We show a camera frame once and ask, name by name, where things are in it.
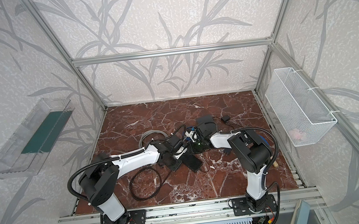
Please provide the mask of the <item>black ribbed network switch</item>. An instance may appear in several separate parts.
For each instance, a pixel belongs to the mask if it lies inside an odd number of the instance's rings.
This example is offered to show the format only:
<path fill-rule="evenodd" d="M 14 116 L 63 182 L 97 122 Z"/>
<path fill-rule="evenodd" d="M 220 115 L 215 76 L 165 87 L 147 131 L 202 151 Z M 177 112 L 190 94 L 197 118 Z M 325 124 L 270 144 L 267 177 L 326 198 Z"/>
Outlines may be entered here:
<path fill-rule="evenodd" d="M 203 162 L 200 159 L 195 157 L 194 154 L 188 152 L 184 153 L 180 157 L 180 160 L 185 166 L 187 166 L 190 170 L 192 170 L 195 173 L 197 173 L 203 165 Z"/>

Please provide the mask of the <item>small black power adapter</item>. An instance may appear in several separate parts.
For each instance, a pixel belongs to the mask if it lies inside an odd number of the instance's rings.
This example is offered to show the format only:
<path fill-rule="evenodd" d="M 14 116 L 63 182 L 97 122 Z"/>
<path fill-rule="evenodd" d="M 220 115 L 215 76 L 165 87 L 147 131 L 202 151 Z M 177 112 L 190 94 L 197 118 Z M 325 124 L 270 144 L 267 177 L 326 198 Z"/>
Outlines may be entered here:
<path fill-rule="evenodd" d="M 213 116 L 212 118 L 219 120 L 226 126 L 229 126 L 231 128 L 231 130 L 237 130 L 237 129 L 243 128 L 243 126 L 241 124 L 238 124 L 238 123 L 232 121 L 231 117 L 229 115 L 225 115 L 223 117 Z"/>

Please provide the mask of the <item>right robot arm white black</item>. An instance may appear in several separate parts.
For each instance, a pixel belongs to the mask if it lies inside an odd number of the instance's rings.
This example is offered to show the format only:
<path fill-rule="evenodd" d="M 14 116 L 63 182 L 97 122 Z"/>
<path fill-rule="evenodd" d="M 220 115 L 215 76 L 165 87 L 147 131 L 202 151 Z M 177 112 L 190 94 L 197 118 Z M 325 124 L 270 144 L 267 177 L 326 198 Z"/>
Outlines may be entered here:
<path fill-rule="evenodd" d="M 279 146 L 274 135 L 259 127 L 244 127 L 228 132 L 192 128 L 183 134 L 191 153 L 202 153 L 208 149 L 224 149 L 235 153 L 242 168 L 247 171 L 246 207 L 254 214 L 270 211 L 262 223 L 276 224 L 280 215 L 281 187 L 278 182 L 266 186 L 269 169 L 278 157 Z"/>

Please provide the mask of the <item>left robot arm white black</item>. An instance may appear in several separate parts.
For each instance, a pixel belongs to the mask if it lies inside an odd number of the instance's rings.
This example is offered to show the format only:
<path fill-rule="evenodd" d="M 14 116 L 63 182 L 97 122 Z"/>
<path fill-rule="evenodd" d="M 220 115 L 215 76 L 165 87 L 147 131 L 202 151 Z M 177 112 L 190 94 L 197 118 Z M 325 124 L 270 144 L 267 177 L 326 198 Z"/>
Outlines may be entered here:
<path fill-rule="evenodd" d="M 164 138 L 143 141 L 156 130 L 143 133 L 139 148 L 119 155 L 100 155 L 91 164 L 74 172 L 67 181 L 73 196 L 88 202 L 100 214 L 100 224 L 130 224 L 134 218 L 114 193 L 118 179 L 133 170 L 146 171 L 156 163 L 164 166 L 181 164 L 186 152 L 186 136 L 175 133 Z"/>

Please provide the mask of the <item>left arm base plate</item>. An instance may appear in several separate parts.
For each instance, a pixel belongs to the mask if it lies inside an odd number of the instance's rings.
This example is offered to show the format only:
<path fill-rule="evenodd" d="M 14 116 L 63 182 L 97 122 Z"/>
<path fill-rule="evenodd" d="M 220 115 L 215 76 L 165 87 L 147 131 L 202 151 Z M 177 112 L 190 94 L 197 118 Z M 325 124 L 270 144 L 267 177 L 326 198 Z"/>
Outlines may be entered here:
<path fill-rule="evenodd" d="M 107 215 L 103 215 L 101 224 L 145 224 L 146 210 L 126 211 L 116 221 L 111 221 Z"/>

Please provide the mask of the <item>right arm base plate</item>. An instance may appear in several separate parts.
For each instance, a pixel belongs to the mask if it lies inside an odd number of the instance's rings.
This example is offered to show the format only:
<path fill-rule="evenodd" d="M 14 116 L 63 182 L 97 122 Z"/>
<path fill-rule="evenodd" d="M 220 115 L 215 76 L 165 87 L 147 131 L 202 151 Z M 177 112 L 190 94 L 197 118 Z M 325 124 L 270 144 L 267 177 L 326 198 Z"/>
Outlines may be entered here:
<path fill-rule="evenodd" d="M 235 216 L 253 215 L 259 213 L 269 213 L 277 211 L 277 201 L 274 195 L 266 193 L 260 199 L 254 200 L 246 196 L 230 200 Z"/>

